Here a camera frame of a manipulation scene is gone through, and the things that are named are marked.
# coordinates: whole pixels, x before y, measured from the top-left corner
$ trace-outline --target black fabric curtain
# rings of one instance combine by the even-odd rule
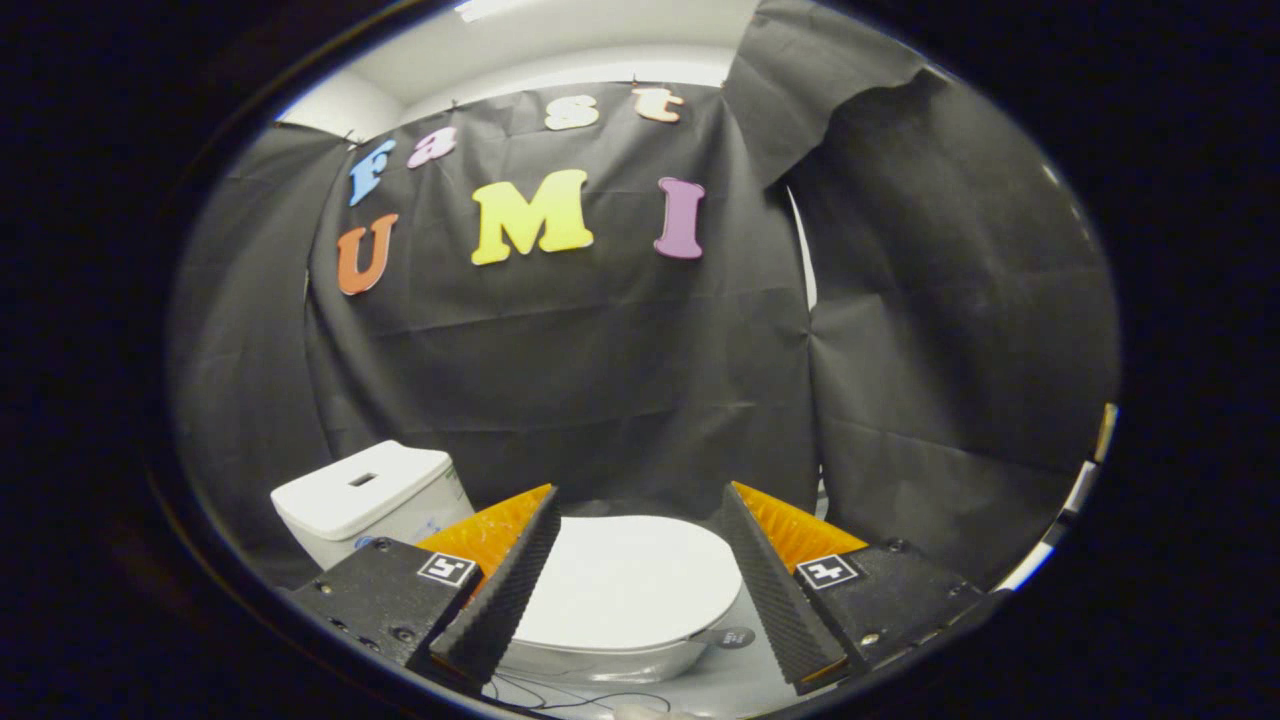
[[[179,269],[170,382],[189,474],[269,579],[316,571],[270,491],[383,439],[449,452],[477,509],[550,482],[570,512],[703,520],[741,480],[812,510],[820,462],[831,521],[984,587],[1034,546],[1119,378],[1105,259],[1061,172],[972,90],[799,0],[762,3],[723,91],[662,87],[677,123],[591,83],[352,150],[271,128],[241,159]],[[599,118],[548,129],[579,95]],[[445,127],[456,147],[408,168]],[[352,206],[348,173],[388,140]],[[472,192],[527,201],[566,169],[593,243],[474,264]],[[705,188],[699,259],[655,252],[662,178]],[[389,214],[385,272],[344,293],[339,237]]]
[[[550,482],[570,511],[699,520],[728,480],[814,507],[809,313],[786,192],[749,179],[718,88],[664,87],[684,99],[676,123],[640,117],[630,83],[595,83],[485,100],[351,152],[332,137],[291,145],[289,128],[250,151],[183,265],[198,287],[175,307],[175,410],[210,509],[270,559],[271,579],[314,566],[270,491],[383,439],[449,452],[477,509]],[[548,129],[547,105],[575,95],[599,119]],[[456,147],[407,168],[443,127]],[[388,138],[379,184],[351,206],[351,168]],[[562,169],[588,174],[594,242],[472,264],[471,193],[508,181],[530,200]],[[705,188],[699,259],[654,250],[664,177]],[[384,274],[343,293],[338,238],[390,213]],[[214,256],[234,263],[211,272]]]
[[[303,297],[347,143],[270,128],[209,197],[174,279],[169,387],[179,452],[209,510],[274,582],[319,571],[269,493],[334,455],[306,372]]]
[[[1117,392],[1117,310],[1060,170],[913,56],[840,13],[765,0],[724,91],[744,99],[760,182],[791,188],[805,228],[828,520],[991,587],[1092,454]],[[786,140],[783,115],[805,118]]]

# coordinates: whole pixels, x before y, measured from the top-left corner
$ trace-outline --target toilet lid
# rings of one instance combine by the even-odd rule
[[[513,641],[586,651],[671,644],[723,616],[741,584],[728,544],[692,523],[564,518]]]

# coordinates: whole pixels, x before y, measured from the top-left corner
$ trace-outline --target letter m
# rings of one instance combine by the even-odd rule
[[[480,204],[480,243],[471,254],[476,265],[502,263],[511,249],[502,242],[503,231],[521,255],[529,255],[534,241],[547,252],[573,250],[591,245],[591,231],[582,223],[584,170],[557,170],[545,178],[526,202],[509,182],[486,184],[471,193]],[[541,238],[538,231],[545,232]]]

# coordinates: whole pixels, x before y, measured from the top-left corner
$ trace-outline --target black wire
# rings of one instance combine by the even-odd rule
[[[508,676],[506,676],[506,675],[498,675],[498,674],[495,673],[495,674],[494,674],[494,676],[495,676],[495,678],[502,678],[502,679],[503,679],[503,680],[504,680],[504,682],[506,682],[507,684],[509,684],[509,685],[515,685],[515,687],[517,687],[517,688],[520,688],[520,689],[525,691],[526,693],[529,693],[529,694],[531,694],[531,696],[534,696],[534,697],[536,697],[536,698],[538,698],[538,705],[516,705],[516,703],[513,703],[513,702],[508,702],[508,701],[502,701],[502,702],[503,702],[504,705],[512,705],[512,706],[516,706],[516,707],[522,707],[522,708],[525,708],[525,710],[540,710],[541,707],[545,707],[545,706],[547,706],[547,698],[545,698],[545,697],[543,697],[543,696],[540,696],[540,694],[535,693],[534,691],[531,691],[531,689],[526,688],[525,685],[521,685],[520,683],[517,683],[517,682],[512,680],[511,678],[508,678]],[[497,683],[494,683],[493,688],[494,688],[494,691],[497,692],[497,689],[498,689],[498,684],[497,684]]]
[[[671,701],[667,700],[667,698],[664,698],[664,697],[662,697],[662,696],[653,694],[653,693],[622,692],[622,693],[602,694],[602,696],[596,696],[594,698],[585,698],[585,697],[582,697],[580,694],[571,693],[571,692],[568,692],[566,689],[557,688],[554,685],[548,685],[545,683],[539,683],[538,680],[529,680],[529,679],[521,678],[520,680],[524,682],[524,683],[529,683],[531,685],[538,685],[538,687],[541,687],[541,688],[556,691],[558,693],[567,694],[570,697],[576,697],[577,700],[582,701],[582,702],[566,702],[566,703],[561,703],[561,705],[547,705],[547,698],[544,698],[543,696],[535,693],[534,691],[531,691],[531,689],[529,689],[529,688],[526,688],[526,687],[516,683],[515,680],[511,679],[511,676],[503,675],[500,673],[494,673],[494,676],[495,678],[502,678],[507,683],[511,683],[512,685],[516,685],[517,688],[525,691],[526,693],[529,693],[529,694],[531,694],[531,696],[534,696],[534,697],[536,697],[538,700],[541,701],[541,703],[535,705],[535,706],[520,706],[520,707],[524,707],[525,710],[552,710],[552,708],[556,708],[556,707],[581,707],[584,705],[599,705],[600,707],[604,707],[605,710],[614,710],[613,707],[611,707],[608,705],[604,705],[603,702],[596,702],[596,701],[604,700],[607,697],[621,697],[621,696],[634,694],[634,696],[652,697],[654,700],[660,700],[663,702],[663,705],[667,706],[667,708],[663,712],[671,712]],[[498,689],[498,685],[494,684],[494,691],[497,692],[497,689]]]
[[[502,678],[503,680],[507,680],[508,683],[511,683],[511,684],[513,684],[513,685],[516,684],[516,683],[515,683],[515,680],[512,680],[509,675],[503,675],[503,674],[500,674],[500,673],[494,673],[494,675],[497,675],[497,676]],[[580,696],[580,694],[577,694],[577,693],[571,693],[571,692],[568,692],[568,691],[566,691],[566,689],[563,689],[563,688],[557,688],[556,685],[548,685],[547,683],[539,683],[538,680],[529,680],[529,679],[526,679],[526,678],[521,678],[521,679],[520,679],[520,682],[521,682],[521,683],[529,683],[529,684],[531,684],[531,685],[538,685],[538,687],[540,687],[540,688],[547,688],[547,689],[549,689],[549,691],[556,691],[556,692],[558,692],[558,693],[561,693],[561,694],[567,694],[567,696],[570,696],[570,697],[576,697],[577,700],[581,700],[581,701],[585,701],[585,702],[593,702],[593,701],[590,701],[590,700],[588,700],[588,698],[585,698],[585,697],[582,697],[582,696]],[[516,685],[516,687],[517,687],[517,688],[521,688],[521,689],[527,689],[527,688],[525,688],[524,685]],[[545,701],[545,700],[543,701],[543,705],[544,705],[544,706],[547,705],[547,701]],[[604,708],[607,708],[607,710],[613,710],[613,708],[612,708],[612,707],[609,707],[608,705],[602,705],[602,703],[599,703],[599,702],[596,702],[595,705],[599,705],[600,707],[604,707]]]
[[[671,701],[667,700],[667,698],[664,698],[664,697],[662,697],[662,696],[655,696],[653,693],[609,693],[609,694],[602,694],[599,697],[588,700],[585,702],[568,702],[568,703],[564,703],[564,705],[544,705],[544,706],[539,707],[538,710],[550,710],[553,707],[577,707],[580,705],[588,705],[588,703],[595,703],[595,705],[600,705],[602,707],[609,707],[608,705],[603,705],[603,703],[599,703],[599,702],[595,702],[595,701],[604,700],[607,697],[620,697],[620,696],[626,696],[626,694],[637,694],[637,696],[644,696],[644,697],[652,697],[654,700],[660,700],[663,703],[667,705],[667,710],[664,710],[663,712],[671,712]]]

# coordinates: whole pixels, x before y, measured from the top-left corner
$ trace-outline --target toilet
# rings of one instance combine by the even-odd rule
[[[325,570],[375,537],[412,544],[474,512],[449,454],[396,441],[275,488],[271,503]]]
[[[728,544],[653,515],[563,518],[498,673],[557,684],[654,683],[707,648],[742,577]]]

